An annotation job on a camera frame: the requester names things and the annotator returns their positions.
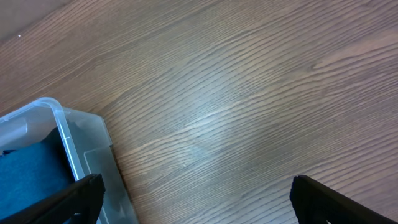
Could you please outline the black cloth long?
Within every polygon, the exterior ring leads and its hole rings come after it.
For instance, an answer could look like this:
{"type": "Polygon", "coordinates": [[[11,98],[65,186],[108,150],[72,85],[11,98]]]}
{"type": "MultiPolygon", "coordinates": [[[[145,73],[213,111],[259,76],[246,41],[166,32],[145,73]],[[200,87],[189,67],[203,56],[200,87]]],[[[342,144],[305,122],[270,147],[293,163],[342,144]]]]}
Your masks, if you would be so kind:
{"type": "Polygon", "coordinates": [[[51,130],[51,132],[49,132],[49,134],[43,140],[41,140],[41,143],[50,147],[57,154],[57,157],[62,166],[65,168],[67,174],[71,179],[73,179],[72,168],[70,167],[68,156],[58,128],[51,130]]]}

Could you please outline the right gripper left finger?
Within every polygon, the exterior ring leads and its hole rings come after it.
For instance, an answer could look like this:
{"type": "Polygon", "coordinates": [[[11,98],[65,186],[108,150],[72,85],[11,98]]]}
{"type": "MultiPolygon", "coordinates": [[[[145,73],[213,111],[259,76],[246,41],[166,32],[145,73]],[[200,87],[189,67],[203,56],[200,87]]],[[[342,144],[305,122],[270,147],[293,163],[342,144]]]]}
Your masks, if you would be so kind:
{"type": "Polygon", "coordinates": [[[102,175],[90,174],[67,189],[1,220],[1,224],[95,224],[101,213],[105,191],[102,175]]]}

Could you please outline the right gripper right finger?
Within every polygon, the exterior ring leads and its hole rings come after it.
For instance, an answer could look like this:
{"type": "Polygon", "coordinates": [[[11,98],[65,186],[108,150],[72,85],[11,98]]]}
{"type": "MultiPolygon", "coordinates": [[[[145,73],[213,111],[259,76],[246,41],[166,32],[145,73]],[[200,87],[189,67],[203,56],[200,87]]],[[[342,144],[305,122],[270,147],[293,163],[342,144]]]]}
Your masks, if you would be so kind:
{"type": "Polygon", "coordinates": [[[300,224],[397,224],[306,175],[293,178],[289,199],[300,224]]]}

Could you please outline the blue terry towel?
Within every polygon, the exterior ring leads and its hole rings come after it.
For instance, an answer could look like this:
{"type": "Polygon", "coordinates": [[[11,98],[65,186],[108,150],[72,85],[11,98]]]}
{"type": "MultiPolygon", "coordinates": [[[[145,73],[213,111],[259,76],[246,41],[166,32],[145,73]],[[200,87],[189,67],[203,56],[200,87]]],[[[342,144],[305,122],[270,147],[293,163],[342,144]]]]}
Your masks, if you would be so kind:
{"type": "Polygon", "coordinates": [[[38,142],[1,154],[1,219],[75,181],[61,142],[38,142]]]}

